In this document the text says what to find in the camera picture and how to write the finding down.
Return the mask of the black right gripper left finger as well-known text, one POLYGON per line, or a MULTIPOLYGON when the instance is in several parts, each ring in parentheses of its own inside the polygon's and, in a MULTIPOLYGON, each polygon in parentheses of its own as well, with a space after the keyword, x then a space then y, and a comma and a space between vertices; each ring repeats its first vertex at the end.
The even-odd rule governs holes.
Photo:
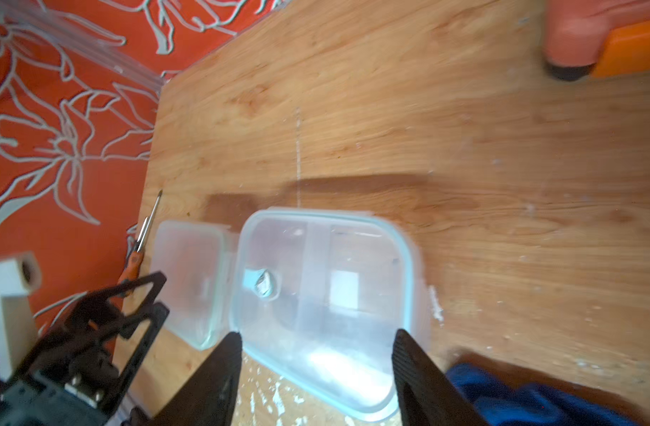
POLYGON ((243 340, 227 334, 150 425, 229 425, 243 365, 243 340))

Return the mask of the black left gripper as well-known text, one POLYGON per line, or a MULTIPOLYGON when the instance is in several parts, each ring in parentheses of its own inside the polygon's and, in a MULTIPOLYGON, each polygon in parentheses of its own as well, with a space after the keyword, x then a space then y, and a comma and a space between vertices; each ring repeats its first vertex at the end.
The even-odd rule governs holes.
POLYGON ((0 425, 104 425, 115 414, 169 310, 157 272, 79 299, 0 381, 0 425))

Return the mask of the clear lunch box with lid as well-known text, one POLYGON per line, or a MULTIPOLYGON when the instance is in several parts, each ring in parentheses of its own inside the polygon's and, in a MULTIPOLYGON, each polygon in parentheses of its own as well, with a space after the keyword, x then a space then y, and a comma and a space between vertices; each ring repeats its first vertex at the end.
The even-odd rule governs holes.
POLYGON ((228 308, 246 353, 362 422, 398 408, 398 330, 426 345, 422 257, 392 222, 360 211, 263 209, 240 233, 228 308))

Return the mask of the blue cleaning cloth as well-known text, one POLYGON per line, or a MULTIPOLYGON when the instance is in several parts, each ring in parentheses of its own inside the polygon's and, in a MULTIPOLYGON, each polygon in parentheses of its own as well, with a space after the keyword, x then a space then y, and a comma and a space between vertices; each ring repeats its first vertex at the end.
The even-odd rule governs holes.
POLYGON ((448 380, 490 425, 634 425, 616 411, 540 383, 516 389, 469 363, 451 367, 448 380))

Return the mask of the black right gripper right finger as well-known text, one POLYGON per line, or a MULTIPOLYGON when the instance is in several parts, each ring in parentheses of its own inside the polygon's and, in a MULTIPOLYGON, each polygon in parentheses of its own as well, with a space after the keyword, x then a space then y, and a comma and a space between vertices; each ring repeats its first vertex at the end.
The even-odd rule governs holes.
POLYGON ((404 425, 485 425, 487 422, 406 330, 397 330, 392 348, 401 423, 404 425))

